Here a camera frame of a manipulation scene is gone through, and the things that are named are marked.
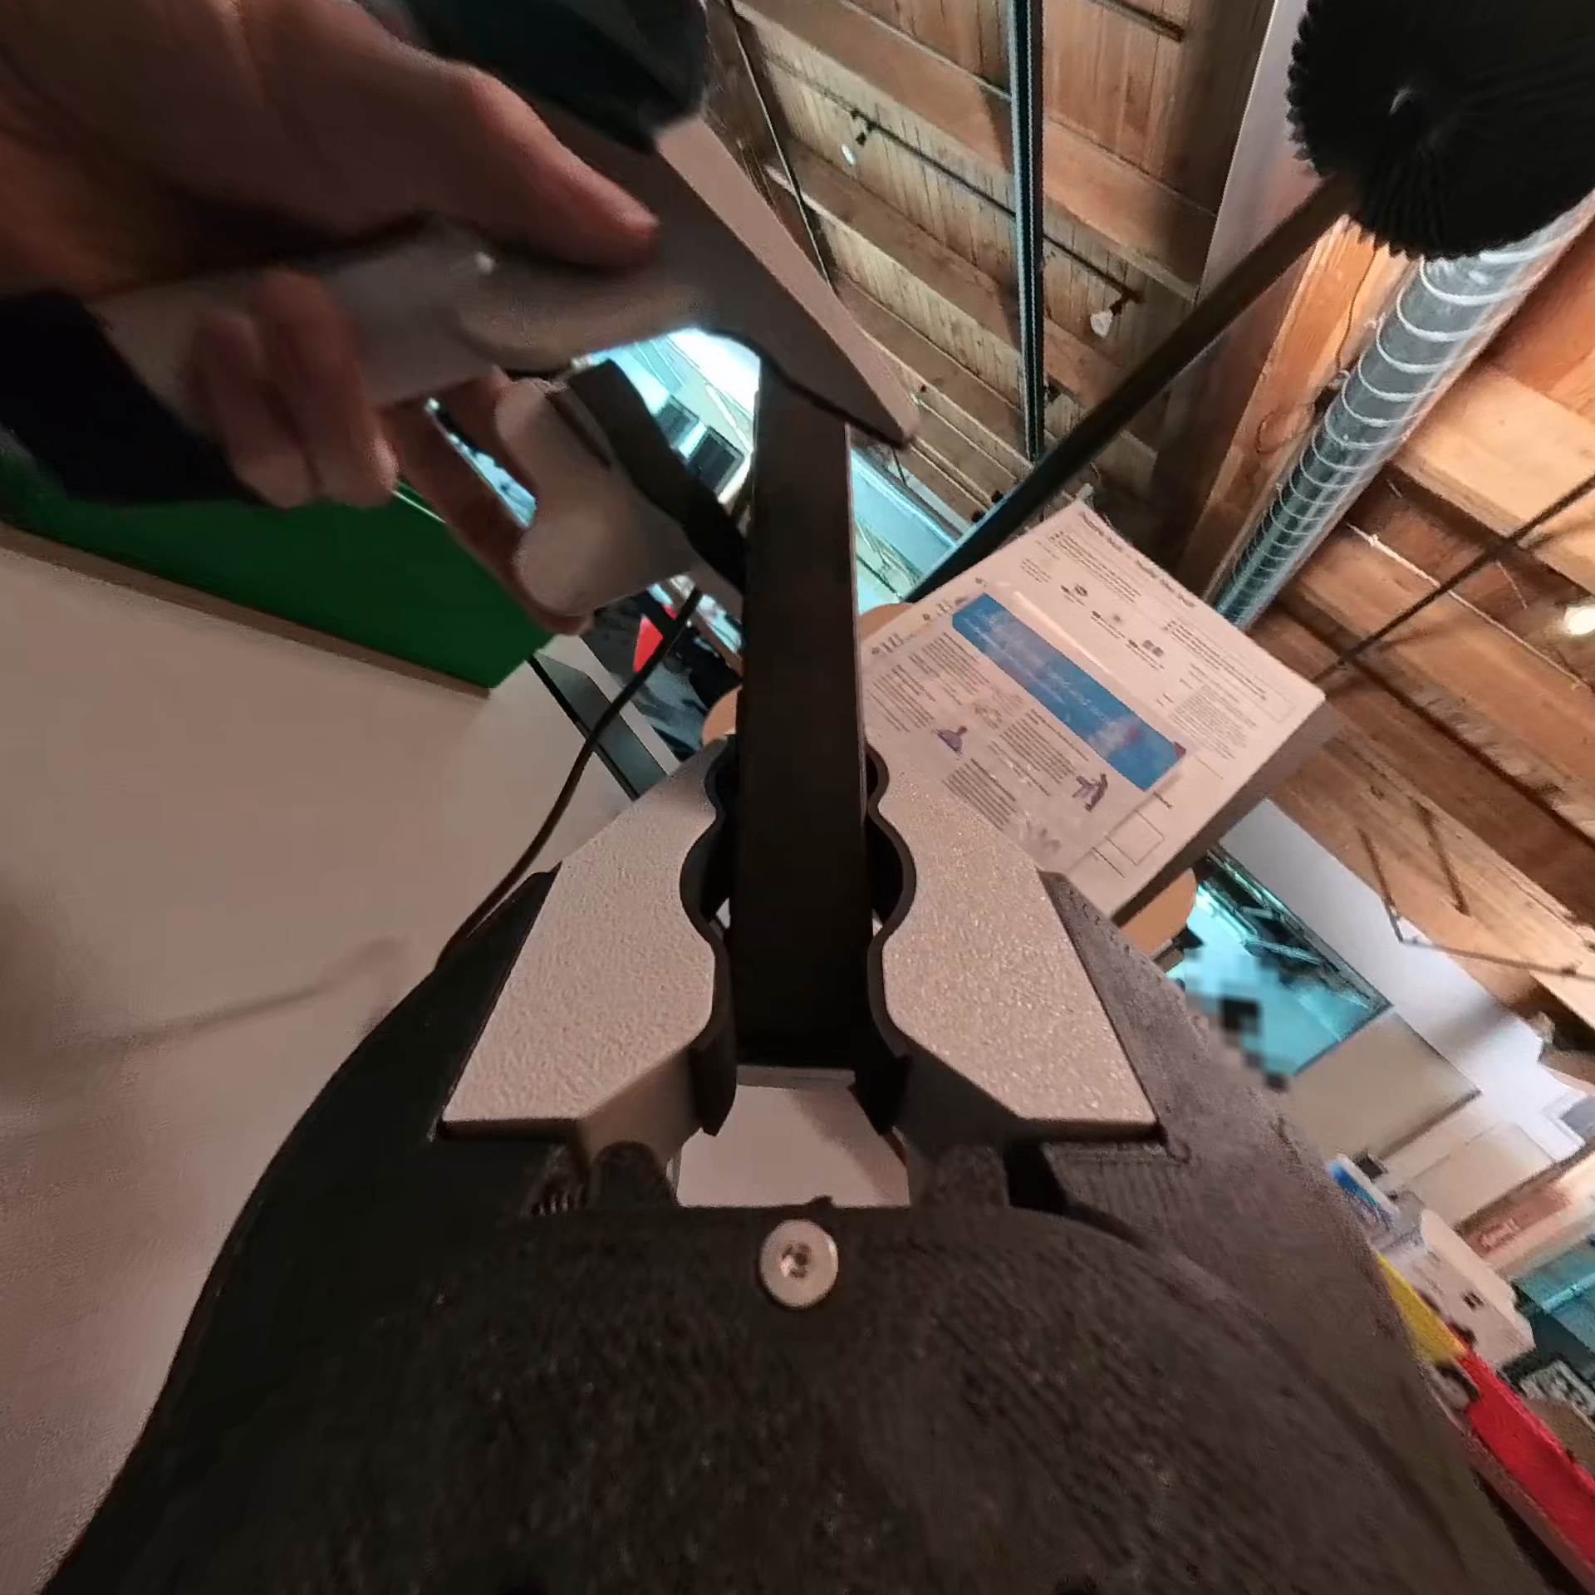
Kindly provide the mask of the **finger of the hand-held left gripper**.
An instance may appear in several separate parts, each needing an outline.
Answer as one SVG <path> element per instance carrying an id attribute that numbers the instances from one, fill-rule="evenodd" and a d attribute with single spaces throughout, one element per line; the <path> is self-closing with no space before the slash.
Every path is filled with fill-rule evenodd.
<path id="1" fill-rule="evenodd" d="M 906 384 L 705 120 L 657 137 L 652 213 L 652 268 L 684 294 L 692 327 L 745 346 L 872 440 L 917 440 Z"/>

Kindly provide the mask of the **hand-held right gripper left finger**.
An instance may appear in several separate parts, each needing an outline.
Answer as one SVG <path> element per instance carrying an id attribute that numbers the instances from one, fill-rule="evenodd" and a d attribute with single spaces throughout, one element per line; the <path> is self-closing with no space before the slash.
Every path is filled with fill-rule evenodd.
<path id="1" fill-rule="evenodd" d="M 729 1118 L 726 946 L 705 908 L 720 739 L 570 853 L 443 1113 L 452 1135 L 676 1153 Z"/>

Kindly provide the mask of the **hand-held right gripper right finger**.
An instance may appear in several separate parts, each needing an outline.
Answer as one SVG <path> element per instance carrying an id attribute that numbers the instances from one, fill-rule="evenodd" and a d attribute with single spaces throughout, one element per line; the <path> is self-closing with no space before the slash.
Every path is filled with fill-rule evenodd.
<path id="1" fill-rule="evenodd" d="M 897 1137 L 1155 1137 L 1159 1118 L 1028 854 L 866 750 L 857 1097 Z"/>

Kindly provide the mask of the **black rectangular usb adapter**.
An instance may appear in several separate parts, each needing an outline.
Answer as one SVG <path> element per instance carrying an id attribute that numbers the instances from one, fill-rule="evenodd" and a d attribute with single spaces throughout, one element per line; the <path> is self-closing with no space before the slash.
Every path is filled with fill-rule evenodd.
<path id="1" fill-rule="evenodd" d="M 729 898 L 739 1059 L 853 1071 L 868 1044 L 866 771 L 847 423 L 762 370 Z"/>

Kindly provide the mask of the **person's left hand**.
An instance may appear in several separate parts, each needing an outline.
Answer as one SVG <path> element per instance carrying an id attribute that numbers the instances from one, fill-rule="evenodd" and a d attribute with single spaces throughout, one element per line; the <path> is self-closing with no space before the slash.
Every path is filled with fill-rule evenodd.
<path id="1" fill-rule="evenodd" d="M 587 268 L 650 213 L 509 85 L 357 4 L 2 4 L 4 298 L 84 306 L 304 258 L 422 216 Z M 192 340 L 186 389 L 268 507 L 386 505 L 409 482 L 490 570 L 523 539 L 428 401 L 376 404 L 344 309 L 266 271 Z"/>

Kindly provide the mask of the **instruction sheet board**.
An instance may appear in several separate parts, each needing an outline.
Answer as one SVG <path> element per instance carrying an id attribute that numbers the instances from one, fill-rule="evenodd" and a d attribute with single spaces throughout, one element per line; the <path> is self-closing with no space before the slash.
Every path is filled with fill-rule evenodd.
<path id="1" fill-rule="evenodd" d="M 1119 921 L 1335 725 L 1324 689 L 1073 501 L 862 642 L 864 725 Z"/>

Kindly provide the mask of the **black metal pole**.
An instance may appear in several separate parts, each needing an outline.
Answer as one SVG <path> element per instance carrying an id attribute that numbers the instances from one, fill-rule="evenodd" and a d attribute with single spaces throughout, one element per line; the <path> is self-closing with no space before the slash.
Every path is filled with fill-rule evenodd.
<path id="1" fill-rule="evenodd" d="M 1039 516 L 1052 497 L 1081 477 L 1104 450 L 1191 366 L 1198 365 L 1219 338 L 1252 309 L 1269 289 L 1320 237 L 1350 215 L 1358 201 L 1358 180 L 1339 173 L 1324 178 L 1276 228 L 1235 264 L 1191 313 L 1140 365 L 1090 408 L 1066 437 L 1028 471 L 1026 478 L 992 507 L 969 535 L 936 564 L 910 594 L 919 604 L 954 577 L 999 551 L 1014 534 Z"/>

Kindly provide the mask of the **green plastic bin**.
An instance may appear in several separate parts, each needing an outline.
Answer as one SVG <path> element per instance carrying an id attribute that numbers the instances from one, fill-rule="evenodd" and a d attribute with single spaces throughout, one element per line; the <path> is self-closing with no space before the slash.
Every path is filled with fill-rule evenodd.
<path id="1" fill-rule="evenodd" d="M 369 511 L 97 505 L 4 454 L 2 501 L 21 532 L 475 687 L 553 638 L 409 488 Z"/>

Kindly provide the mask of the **white storage box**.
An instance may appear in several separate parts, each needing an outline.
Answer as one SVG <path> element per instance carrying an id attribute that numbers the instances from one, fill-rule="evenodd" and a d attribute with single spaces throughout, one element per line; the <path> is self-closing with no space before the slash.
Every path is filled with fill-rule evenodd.
<path id="1" fill-rule="evenodd" d="M 1428 1335 L 1440 1337 L 1436 1346 L 1457 1342 L 1491 1369 L 1531 1352 L 1533 1333 L 1514 1289 L 1436 1211 L 1411 1194 L 1392 1200 L 1345 1156 L 1330 1160 L 1326 1172 L 1383 1259 L 1417 1341 Z"/>

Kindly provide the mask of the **red plastic crate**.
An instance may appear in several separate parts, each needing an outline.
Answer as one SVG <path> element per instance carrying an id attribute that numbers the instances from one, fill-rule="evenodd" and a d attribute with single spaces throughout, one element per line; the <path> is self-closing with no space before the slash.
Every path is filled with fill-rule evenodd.
<path id="1" fill-rule="evenodd" d="M 1466 1426 L 1544 1519 L 1593 1565 L 1593 1477 L 1472 1348 L 1459 1359 L 1476 1394 Z"/>

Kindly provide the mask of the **black pleated round shade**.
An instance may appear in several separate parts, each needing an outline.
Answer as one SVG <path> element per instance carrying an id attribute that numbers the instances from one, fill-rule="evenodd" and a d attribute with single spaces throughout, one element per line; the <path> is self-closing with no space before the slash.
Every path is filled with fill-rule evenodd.
<path id="1" fill-rule="evenodd" d="M 1383 247 L 1517 245 L 1593 188 L 1592 2 L 1309 2 L 1286 104 Z"/>

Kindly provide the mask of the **black ceiling rail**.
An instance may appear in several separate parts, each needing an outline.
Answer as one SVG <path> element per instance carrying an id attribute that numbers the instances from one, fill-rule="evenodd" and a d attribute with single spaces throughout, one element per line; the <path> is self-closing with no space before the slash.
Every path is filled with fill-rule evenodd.
<path id="1" fill-rule="evenodd" d="M 1024 450 L 1047 450 L 1045 4 L 1009 2 L 1011 205 L 1020 311 Z"/>

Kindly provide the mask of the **silver flexible air duct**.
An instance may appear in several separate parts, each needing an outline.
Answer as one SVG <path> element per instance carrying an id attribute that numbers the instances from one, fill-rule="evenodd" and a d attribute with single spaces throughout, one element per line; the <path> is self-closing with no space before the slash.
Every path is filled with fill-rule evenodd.
<path id="1" fill-rule="evenodd" d="M 1210 600 L 1250 628 L 1419 423 L 1590 226 L 1586 197 L 1512 245 L 1423 258 L 1311 425 Z"/>

